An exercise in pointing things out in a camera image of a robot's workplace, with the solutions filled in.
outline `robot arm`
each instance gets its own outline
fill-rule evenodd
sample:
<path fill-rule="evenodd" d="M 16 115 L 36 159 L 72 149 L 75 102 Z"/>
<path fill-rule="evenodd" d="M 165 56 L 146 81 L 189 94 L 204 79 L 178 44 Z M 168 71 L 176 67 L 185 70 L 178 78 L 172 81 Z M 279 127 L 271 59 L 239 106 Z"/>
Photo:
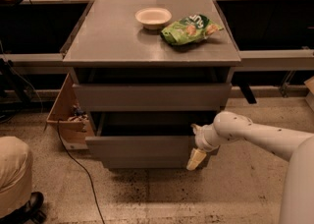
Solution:
<path fill-rule="evenodd" d="M 254 124 L 249 118 L 227 111 L 219 113 L 211 125 L 200 127 L 193 124 L 192 127 L 198 149 L 191 155 L 187 170 L 198 166 L 202 161 L 200 156 L 205 158 L 207 152 L 235 140 L 247 140 L 289 161 L 301 143 L 314 137 L 311 133 Z"/>
<path fill-rule="evenodd" d="M 197 149 L 188 170 L 194 170 L 207 152 L 221 144 L 250 141 L 289 162 L 279 223 L 314 223 L 314 134 L 254 124 L 231 112 L 221 112 L 211 125 L 192 126 Z"/>

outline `table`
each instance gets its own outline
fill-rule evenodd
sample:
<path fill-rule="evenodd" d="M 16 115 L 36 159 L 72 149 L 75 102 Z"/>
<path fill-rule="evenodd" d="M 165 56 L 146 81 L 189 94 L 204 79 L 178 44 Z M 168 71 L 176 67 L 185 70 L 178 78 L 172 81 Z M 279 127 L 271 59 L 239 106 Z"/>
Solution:
<path fill-rule="evenodd" d="M 199 44 L 171 47 L 136 11 L 163 7 L 171 22 L 203 14 L 223 26 L 212 0 L 95 0 L 64 64 L 107 168 L 184 167 L 191 123 L 210 124 L 231 91 L 236 48 L 223 29 Z"/>

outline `open drawer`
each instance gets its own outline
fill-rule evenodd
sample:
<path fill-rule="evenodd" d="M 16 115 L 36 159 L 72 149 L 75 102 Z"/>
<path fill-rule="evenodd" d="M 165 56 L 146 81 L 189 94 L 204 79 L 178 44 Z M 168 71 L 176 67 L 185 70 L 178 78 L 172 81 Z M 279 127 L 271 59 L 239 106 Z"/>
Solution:
<path fill-rule="evenodd" d="M 230 84 L 74 84 L 86 111 L 219 110 Z"/>
<path fill-rule="evenodd" d="M 98 137 L 87 137 L 91 154 L 104 167 L 184 168 L 194 147 L 190 124 L 211 124 L 215 112 L 108 112 Z"/>

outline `green snack bag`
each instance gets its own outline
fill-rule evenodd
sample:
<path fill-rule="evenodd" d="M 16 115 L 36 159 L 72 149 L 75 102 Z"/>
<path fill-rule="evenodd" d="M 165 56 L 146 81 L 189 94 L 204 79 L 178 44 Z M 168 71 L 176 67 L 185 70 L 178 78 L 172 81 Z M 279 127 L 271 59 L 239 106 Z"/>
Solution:
<path fill-rule="evenodd" d="M 204 15 L 194 15 L 173 22 L 162 29 L 160 35 L 169 44 L 179 46 L 199 42 L 210 34 L 223 29 Z"/>

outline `concrete floor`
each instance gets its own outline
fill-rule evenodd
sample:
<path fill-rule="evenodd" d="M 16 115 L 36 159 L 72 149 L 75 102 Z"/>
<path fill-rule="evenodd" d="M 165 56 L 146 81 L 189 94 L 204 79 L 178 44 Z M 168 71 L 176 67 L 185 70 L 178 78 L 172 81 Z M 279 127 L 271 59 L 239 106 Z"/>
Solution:
<path fill-rule="evenodd" d="M 253 122 L 314 133 L 304 97 L 231 98 L 226 110 Z M 33 190 L 44 193 L 46 223 L 101 224 L 90 182 L 67 155 L 48 113 L 24 112 L 0 125 L 34 153 Z M 71 154 L 90 172 L 107 224 L 278 223 L 288 163 L 247 141 L 221 146 L 206 168 L 109 171 L 87 150 Z"/>

